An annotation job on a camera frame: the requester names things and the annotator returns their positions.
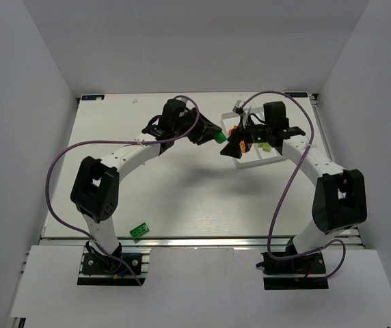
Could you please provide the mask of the green square lego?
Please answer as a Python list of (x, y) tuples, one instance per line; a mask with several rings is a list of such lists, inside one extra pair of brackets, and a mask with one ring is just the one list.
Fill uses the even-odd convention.
[(213, 139), (217, 144), (222, 144), (223, 142), (227, 141), (227, 137), (220, 131), (217, 131), (213, 134)]

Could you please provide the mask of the green long lego brick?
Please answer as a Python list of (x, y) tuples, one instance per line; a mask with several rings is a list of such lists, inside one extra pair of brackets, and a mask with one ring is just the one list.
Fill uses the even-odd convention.
[(146, 223), (142, 223), (136, 228), (133, 228), (129, 233), (133, 240), (140, 238), (141, 236), (149, 233), (150, 229)]

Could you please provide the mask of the light green lego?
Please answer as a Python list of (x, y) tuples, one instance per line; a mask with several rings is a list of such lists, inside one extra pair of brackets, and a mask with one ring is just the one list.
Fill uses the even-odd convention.
[(258, 144), (258, 147), (262, 149), (264, 152), (270, 152), (271, 146), (268, 143), (260, 143)]

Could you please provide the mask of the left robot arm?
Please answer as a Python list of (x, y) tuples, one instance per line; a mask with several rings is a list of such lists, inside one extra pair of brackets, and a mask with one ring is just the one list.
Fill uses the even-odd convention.
[(122, 180), (171, 148), (180, 136), (198, 146), (211, 140), (219, 144), (226, 141), (220, 127), (196, 108), (188, 108), (185, 101), (172, 98), (129, 145), (102, 158), (87, 156), (82, 160), (70, 200), (85, 219), (97, 252), (117, 256), (121, 251), (112, 214), (118, 206)]

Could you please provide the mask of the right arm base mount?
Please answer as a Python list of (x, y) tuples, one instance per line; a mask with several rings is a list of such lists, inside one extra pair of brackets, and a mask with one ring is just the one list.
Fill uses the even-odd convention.
[(265, 290), (327, 290), (329, 284), (322, 254), (293, 260), (274, 260), (261, 253), (256, 268), (262, 270)]

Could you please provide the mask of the yellow lego brick slope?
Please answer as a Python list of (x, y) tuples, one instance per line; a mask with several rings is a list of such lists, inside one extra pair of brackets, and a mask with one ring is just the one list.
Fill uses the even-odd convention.
[(242, 152), (247, 152), (246, 145), (245, 145), (245, 143), (243, 141), (240, 143), (240, 149), (241, 149)]

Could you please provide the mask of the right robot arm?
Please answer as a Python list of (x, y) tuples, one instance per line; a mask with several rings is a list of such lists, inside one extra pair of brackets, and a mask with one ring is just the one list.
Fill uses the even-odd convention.
[(321, 251), (339, 232), (350, 229), (367, 218), (364, 175), (358, 169), (347, 170), (313, 147), (310, 136), (298, 126), (291, 126), (284, 102), (263, 105), (264, 118), (252, 120), (252, 111), (242, 105), (233, 109), (240, 120), (220, 152), (241, 158), (251, 145), (268, 143), (296, 165), (314, 185), (310, 223), (288, 244), (286, 258), (308, 256)]

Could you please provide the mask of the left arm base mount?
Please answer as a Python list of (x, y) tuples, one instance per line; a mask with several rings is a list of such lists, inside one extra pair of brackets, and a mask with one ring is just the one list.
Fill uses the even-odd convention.
[(96, 247), (87, 242), (81, 258), (77, 285), (140, 287), (144, 284), (148, 272), (146, 254), (122, 252), (120, 245), (112, 256), (119, 256), (127, 266), (100, 253)]

